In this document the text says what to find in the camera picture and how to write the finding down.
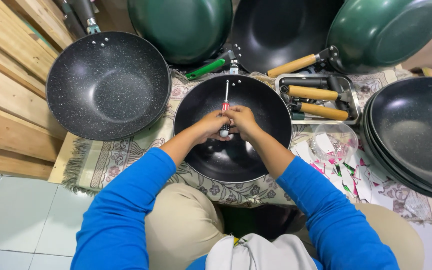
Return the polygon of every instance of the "green wok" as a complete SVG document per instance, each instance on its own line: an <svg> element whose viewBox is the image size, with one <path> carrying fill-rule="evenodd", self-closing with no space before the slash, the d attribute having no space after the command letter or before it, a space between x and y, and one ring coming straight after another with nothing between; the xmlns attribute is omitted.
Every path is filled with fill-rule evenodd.
<svg viewBox="0 0 432 270"><path fill-rule="evenodd" d="M331 25L326 49L268 71L291 73L327 59L343 74L398 65L432 39L432 0L347 0Z"/></svg>
<svg viewBox="0 0 432 270"><path fill-rule="evenodd" d="M217 53L231 30L231 0L128 0L139 36L172 64L190 65Z"/></svg>

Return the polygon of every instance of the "blue long-sleeve shirt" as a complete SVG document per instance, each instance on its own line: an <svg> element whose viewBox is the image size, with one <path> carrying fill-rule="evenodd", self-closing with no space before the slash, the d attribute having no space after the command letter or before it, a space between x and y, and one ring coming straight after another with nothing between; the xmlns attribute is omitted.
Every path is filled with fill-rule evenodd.
<svg viewBox="0 0 432 270"><path fill-rule="evenodd" d="M149 268L145 217L176 173L171 157L152 148L95 198L76 234L71 269ZM276 181L308 217L306 226L321 262L318 269L399 269L362 212L298 156ZM206 256L188 269L203 270Z"/></svg>

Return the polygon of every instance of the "tiled floor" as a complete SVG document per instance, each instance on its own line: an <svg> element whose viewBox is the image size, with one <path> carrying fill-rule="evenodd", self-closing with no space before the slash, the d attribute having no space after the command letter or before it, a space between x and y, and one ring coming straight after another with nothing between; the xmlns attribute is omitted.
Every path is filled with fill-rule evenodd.
<svg viewBox="0 0 432 270"><path fill-rule="evenodd" d="M93 198L41 180L0 175L0 270L69 270ZM432 225L411 224L432 270Z"/></svg>

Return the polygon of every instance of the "clear plastic bowl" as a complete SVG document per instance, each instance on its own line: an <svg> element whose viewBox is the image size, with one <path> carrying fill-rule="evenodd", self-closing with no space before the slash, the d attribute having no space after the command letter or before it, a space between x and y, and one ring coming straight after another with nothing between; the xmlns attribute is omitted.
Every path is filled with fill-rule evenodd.
<svg viewBox="0 0 432 270"><path fill-rule="evenodd" d="M323 134L327 135L333 148L327 145L327 139ZM334 160L337 163L352 156L358 150L358 143L358 137L351 127L341 122L331 121L321 124L315 129L310 147L314 155L321 160Z"/></svg>

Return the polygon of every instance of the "white cloth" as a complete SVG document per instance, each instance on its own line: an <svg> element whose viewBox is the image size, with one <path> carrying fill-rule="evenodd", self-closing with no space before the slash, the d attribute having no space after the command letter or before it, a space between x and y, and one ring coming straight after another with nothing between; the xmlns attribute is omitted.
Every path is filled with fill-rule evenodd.
<svg viewBox="0 0 432 270"><path fill-rule="evenodd" d="M206 258L206 270L317 270L303 242L292 234L273 242L251 233L234 246L234 236L219 240Z"/></svg>

